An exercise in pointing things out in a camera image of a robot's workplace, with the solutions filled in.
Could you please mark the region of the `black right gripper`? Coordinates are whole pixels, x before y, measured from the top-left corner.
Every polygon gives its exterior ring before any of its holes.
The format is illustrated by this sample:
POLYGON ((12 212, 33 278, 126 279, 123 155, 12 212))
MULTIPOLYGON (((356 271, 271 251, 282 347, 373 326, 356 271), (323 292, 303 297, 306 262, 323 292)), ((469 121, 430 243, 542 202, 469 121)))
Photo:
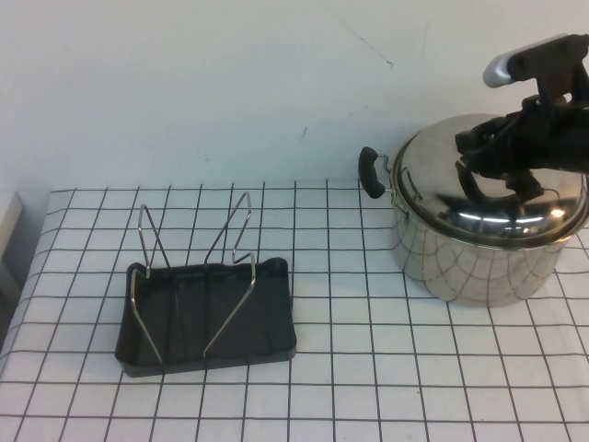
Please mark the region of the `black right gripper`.
POLYGON ((468 199, 482 198, 472 172, 505 175, 506 188, 518 198, 537 198, 544 188, 527 170, 588 173, 588 102, 558 99, 543 105, 530 97, 520 111, 480 123, 455 140, 459 182, 468 199))

